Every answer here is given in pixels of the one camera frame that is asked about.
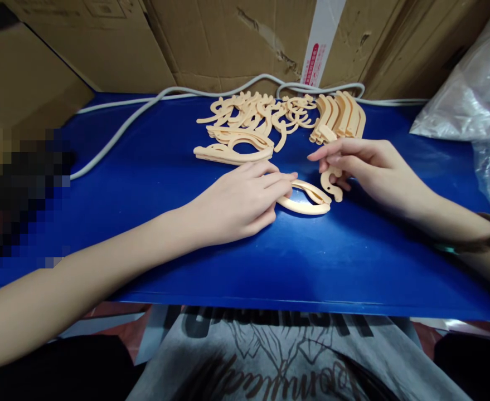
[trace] blue table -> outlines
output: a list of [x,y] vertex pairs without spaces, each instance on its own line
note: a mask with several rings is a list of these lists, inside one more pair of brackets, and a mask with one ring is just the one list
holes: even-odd
[[[93,104],[131,98],[98,94]],[[103,241],[192,200],[232,166],[198,160],[195,146],[214,142],[195,120],[211,99],[164,101],[147,111],[88,175],[71,183],[0,261],[0,287],[53,257]],[[73,171],[99,151],[139,105],[72,118],[62,129],[77,153]],[[478,190],[468,143],[409,135],[419,107],[364,107],[368,139],[389,139],[436,192],[490,212]],[[276,141],[278,133],[272,134]],[[288,137],[272,162],[320,186],[309,130]],[[246,151],[246,144],[241,151]],[[303,194],[295,195],[304,198]],[[114,298],[239,308],[285,309],[490,320],[490,287],[429,248],[415,230],[377,208],[361,190],[323,216],[276,207],[259,235],[207,248],[155,268]]]

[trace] bracelet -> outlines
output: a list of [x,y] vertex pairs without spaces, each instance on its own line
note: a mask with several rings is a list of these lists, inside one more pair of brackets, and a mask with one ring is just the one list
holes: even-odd
[[[490,214],[477,213],[490,222]],[[435,244],[434,247],[443,252],[454,253],[486,253],[490,251],[490,238],[478,239],[476,241],[459,241],[450,244]]]

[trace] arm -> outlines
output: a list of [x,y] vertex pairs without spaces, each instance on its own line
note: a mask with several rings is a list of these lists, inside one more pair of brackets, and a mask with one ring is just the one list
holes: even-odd
[[[319,172],[334,165],[345,171],[331,182],[351,190],[347,176],[393,214],[405,218],[437,242],[476,241],[490,237],[490,222],[434,193],[412,171],[388,141],[338,139],[308,156],[319,160]],[[490,252],[458,257],[490,281]]]
[[189,204],[1,288],[0,366],[45,344],[154,266],[258,233],[275,220],[276,199],[290,193],[296,177],[269,162],[244,164]]

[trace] right hand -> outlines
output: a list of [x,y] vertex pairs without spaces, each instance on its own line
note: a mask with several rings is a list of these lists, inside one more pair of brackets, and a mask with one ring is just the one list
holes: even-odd
[[[354,176],[374,200],[400,217],[418,219],[440,198],[387,140],[341,138],[322,146],[308,159],[319,161],[320,173],[334,166]],[[351,189],[344,180],[338,184]]]
[[276,200],[291,196],[291,182],[297,177],[297,173],[281,173],[266,160],[245,163],[176,209],[180,219],[175,224],[194,236],[197,247],[253,236],[274,222]]

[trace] clear plastic bag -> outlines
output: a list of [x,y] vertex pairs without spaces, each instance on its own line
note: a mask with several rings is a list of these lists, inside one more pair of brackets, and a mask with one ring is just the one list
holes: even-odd
[[490,199],[490,20],[415,119],[410,133],[473,141],[476,173]]

